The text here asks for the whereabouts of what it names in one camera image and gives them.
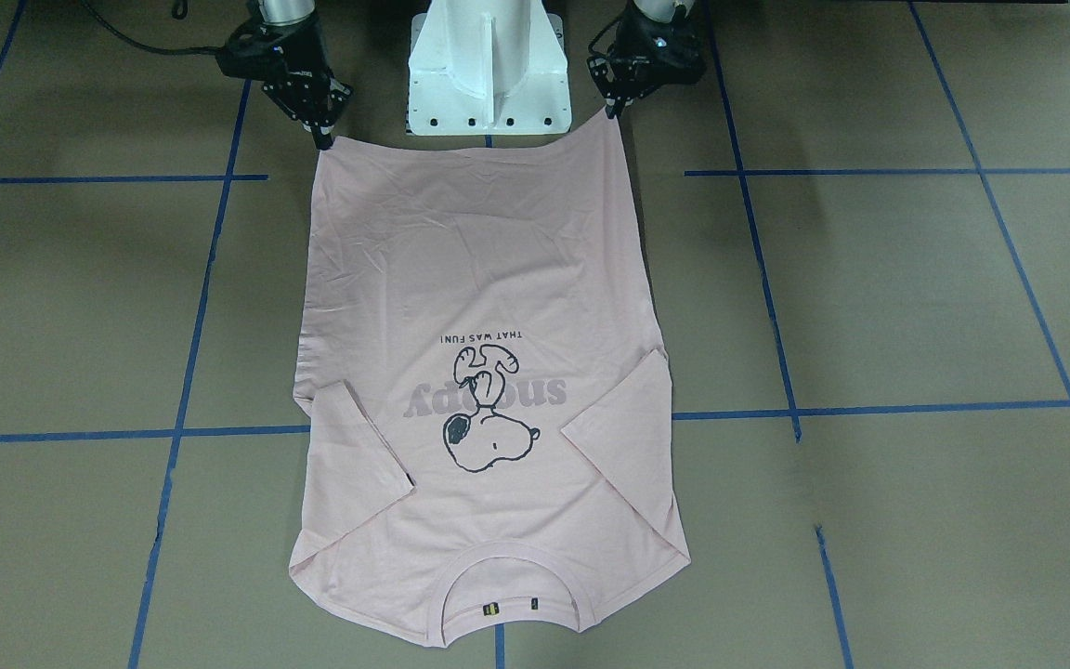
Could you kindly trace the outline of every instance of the pink t-shirt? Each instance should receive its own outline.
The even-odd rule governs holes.
[[[321,153],[289,573],[323,609],[447,647],[632,603],[689,562],[671,393],[616,122]]]

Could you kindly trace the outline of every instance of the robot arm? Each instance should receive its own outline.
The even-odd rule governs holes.
[[[627,0],[625,11],[588,44],[588,73],[606,96],[610,118],[667,83],[696,83],[704,76],[701,39],[689,16],[696,0]],[[616,26],[606,52],[595,49]]]
[[[353,89],[327,66],[314,0],[247,0],[250,18],[216,52],[226,76],[263,82],[263,93],[314,136],[333,145],[332,131]]]

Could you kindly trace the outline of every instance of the green floor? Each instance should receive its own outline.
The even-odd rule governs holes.
[[[340,133],[483,143],[404,135],[411,4],[321,1]],[[622,3],[569,4],[581,123]],[[97,5],[165,46],[245,12]],[[1070,669],[1070,4],[697,11],[705,79],[623,120],[693,564],[428,651],[286,576],[309,136],[0,0],[0,669]]]

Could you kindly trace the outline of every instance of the snoopy graphic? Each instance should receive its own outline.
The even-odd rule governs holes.
[[[476,410],[457,413],[445,422],[445,448],[457,466],[476,474],[501,460],[522,460],[538,440],[537,427],[498,413],[506,391],[506,376],[518,372],[518,359],[495,344],[464,347],[454,363],[454,380],[468,386]]]

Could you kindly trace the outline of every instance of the shirt sleeve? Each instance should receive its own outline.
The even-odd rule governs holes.
[[[319,389],[311,404],[311,436],[300,537],[290,571],[304,567],[324,547],[411,495],[403,470],[349,385]]]
[[[655,349],[562,435],[655,532],[688,558],[672,490],[672,379]]]

